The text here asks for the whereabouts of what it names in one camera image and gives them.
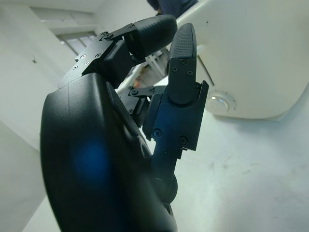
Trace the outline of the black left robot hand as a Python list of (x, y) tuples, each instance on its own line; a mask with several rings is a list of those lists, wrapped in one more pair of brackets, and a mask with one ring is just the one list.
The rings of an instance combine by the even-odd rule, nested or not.
[(46, 193), (63, 232), (175, 232), (174, 171), (196, 150), (209, 86), (194, 26), (159, 15), (103, 32), (47, 95)]

